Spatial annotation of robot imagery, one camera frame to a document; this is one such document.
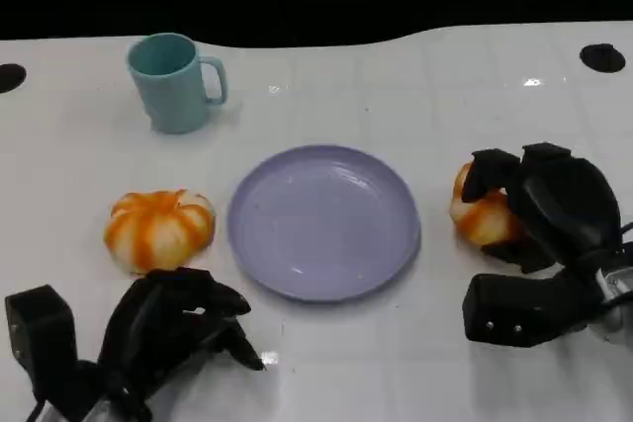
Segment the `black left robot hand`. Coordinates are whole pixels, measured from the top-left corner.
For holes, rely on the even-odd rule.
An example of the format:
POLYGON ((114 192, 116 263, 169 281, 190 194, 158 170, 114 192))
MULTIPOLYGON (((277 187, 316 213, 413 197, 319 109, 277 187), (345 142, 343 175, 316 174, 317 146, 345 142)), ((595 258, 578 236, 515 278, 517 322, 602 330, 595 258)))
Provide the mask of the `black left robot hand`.
POLYGON ((184 366, 228 352, 252 371, 265 365, 237 319, 251 307, 210 272, 154 270, 123 295, 105 330, 98 367, 123 421, 150 421, 146 401, 184 366))

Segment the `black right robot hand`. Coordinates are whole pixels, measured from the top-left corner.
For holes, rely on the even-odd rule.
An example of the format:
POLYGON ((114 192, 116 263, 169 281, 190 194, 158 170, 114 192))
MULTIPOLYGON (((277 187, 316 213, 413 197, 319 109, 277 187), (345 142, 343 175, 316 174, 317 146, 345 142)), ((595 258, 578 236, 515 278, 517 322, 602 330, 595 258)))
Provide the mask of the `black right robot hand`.
POLYGON ((623 244, 619 204, 603 173, 550 142, 528 144, 522 156, 474 152, 455 179, 450 214, 471 245, 524 274, 554 264, 586 270, 593 256, 623 244))

